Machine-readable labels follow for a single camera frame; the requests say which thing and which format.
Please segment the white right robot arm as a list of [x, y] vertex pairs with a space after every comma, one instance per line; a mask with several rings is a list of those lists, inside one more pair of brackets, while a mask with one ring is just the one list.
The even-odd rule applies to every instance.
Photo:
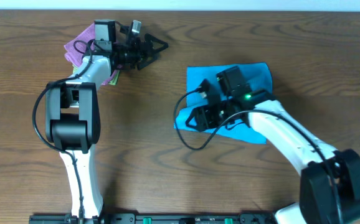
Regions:
[[275, 96], [253, 88], [233, 66], [219, 72], [214, 87], [203, 79], [188, 94], [198, 93], [207, 104], [192, 109], [185, 121], [199, 132], [236, 120], [268, 139], [300, 176], [299, 201], [273, 213], [274, 223], [351, 223], [360, 219], [360, 156], [339, 151], [292, 118]]

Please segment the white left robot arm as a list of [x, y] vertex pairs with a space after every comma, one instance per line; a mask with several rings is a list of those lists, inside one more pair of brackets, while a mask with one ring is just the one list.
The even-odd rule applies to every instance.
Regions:
[[119, 70], [141, 70], [157, 60], [168, 43], [146, 33], [141, 22], [124, 26], [95, 20], [91, 37], [78, 37], [72, 48], [80, 60], [67, 78], [45, 91], [45, 135], [64, 162], [72, 194], [71, 216], [77, 223], [97, 219], [103, 209], [95, 170], [95, 146], [101, 122], [98, 89]]

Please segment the blue microfiber cloth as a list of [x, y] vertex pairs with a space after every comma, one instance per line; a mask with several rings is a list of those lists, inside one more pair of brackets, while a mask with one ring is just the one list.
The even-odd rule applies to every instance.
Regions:
[[174, 129], [182, 142], [182, 130], [216, 133], [252, 144], [267, 142], [249, 126], [246, 114], [234, 115], [274, 99], [266, 63], [189, 67], [186, 88], [174, 109]]

